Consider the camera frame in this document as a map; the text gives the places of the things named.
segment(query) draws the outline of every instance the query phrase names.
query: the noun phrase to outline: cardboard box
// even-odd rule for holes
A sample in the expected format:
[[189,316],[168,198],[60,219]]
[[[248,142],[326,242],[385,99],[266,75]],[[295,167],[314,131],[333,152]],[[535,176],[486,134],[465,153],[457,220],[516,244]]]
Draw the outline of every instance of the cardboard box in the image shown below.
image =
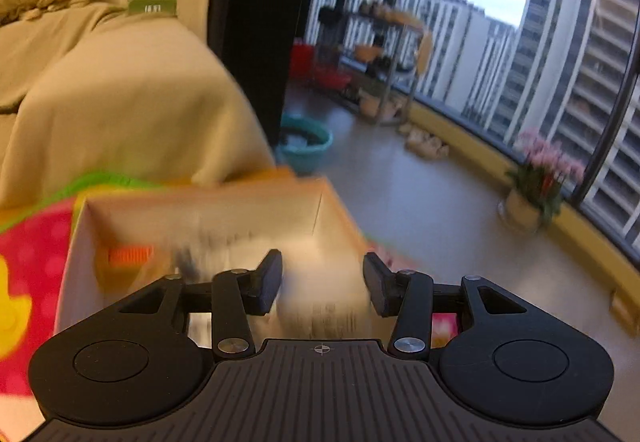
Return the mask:
[[[267,337],[317,338],[318,328],[324,328],[318,322],[326,323],[329,313],[323,308],[327,303],[337,316],[335,336],[372,337],[375,313],[362,278],[367,244],[322,179],[89,197],[66,263],[56,332],[126,294],[101,287],[95,268],[100,246],[174,249],[194,238],[220,246],[207,256],[220,256],[225,269],[255,268],[269,248],[281,250],[284,271],[276,302],[267,316],[250,317],[257,346]],[[342,315],[350,315],[350,321],[357,317],[356,326],[346,331]]]

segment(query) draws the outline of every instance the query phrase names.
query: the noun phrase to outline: green tag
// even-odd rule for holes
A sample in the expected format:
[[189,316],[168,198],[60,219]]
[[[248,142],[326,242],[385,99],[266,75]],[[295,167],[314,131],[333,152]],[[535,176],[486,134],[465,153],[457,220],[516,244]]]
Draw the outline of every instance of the green tag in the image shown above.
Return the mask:
[[129,15],[140,13],[164,13],[175,16],[178,2],[176,0],[130,0]]

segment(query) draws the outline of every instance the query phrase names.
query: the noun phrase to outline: red container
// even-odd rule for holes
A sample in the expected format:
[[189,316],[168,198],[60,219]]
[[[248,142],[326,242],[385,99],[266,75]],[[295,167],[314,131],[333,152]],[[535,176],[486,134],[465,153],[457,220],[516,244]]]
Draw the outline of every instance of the red container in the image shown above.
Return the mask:
[[321,87],[337,91],[343,90],[351,82],[350,74],[329,66],[316,66],[314,78]]
[[293,44],[289,60],[289,78],[309,79],[314,62],[314,46]]

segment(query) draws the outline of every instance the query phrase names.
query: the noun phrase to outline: beige blanket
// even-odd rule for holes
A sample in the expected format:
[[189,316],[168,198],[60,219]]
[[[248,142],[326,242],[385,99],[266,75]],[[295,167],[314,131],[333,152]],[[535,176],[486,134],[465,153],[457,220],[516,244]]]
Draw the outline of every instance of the beige blanket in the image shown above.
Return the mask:
[[32,81],[8,138],[0,207],[91,171],[210,185],[273,165],[238,85],[174,18],[114,18]]
[[109,4],[95,3],[32,21],[0,27],[0,113],[16,112],[31,86],[47,68],[73,49],[99,23],[122,14]]

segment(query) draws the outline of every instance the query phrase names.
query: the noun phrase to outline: gray floor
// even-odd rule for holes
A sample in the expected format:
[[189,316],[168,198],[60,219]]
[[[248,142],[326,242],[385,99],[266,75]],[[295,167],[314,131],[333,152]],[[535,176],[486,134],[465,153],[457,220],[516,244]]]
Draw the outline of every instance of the gray floor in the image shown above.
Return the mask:
[[371,127],[298,86],[289,88],[286,111],[333,132],[320,172],[364,233],[413,257],[436,282],[484,276],[600,342],[616,370],[600,420],[622,440],[640,440],[640,338],[610,316],[607,289],[544,233],[506,229],[496,214],[503,195],[455,158],[425,162],[404,151],[393,129]]

